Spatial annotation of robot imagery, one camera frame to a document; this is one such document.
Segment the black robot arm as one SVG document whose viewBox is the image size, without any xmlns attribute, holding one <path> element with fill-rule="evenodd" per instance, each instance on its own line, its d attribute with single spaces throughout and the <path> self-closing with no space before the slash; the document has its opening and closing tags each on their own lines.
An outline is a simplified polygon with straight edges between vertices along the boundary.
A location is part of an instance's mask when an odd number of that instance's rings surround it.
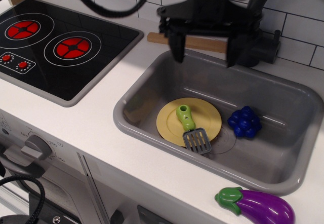
<svg viewBox="0 0 324 224">
<path fill-rule="evenodd" d="M 253 66 L 267 59 L 264 38 L 256 29 L 260 16 L 230 0 L 186 0 L 157 10 L 159 30 L 169 39 L 174 59 L 183 62 L 187 35 L 228 38 L 229 67 Z"/>
</svg>

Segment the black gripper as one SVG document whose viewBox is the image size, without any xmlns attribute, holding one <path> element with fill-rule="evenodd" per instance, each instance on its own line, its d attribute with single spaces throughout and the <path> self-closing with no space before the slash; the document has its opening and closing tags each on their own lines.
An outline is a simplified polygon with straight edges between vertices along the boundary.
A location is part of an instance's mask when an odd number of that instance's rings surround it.
<svg viewBox="0 0 324 224">
<path fill-rule="evenodd" d="M 238 6 L 230 0 L 186 0 L 160 7 L 159 31 L 169 38 L 174 59 L 182 63 L 187 35 L 230 36 L 248 32 L 261 19 L 261 14 Z M 247 35 L 232 35 L 227 41 L 227 67 L 245 65 Z"/>
</svg>

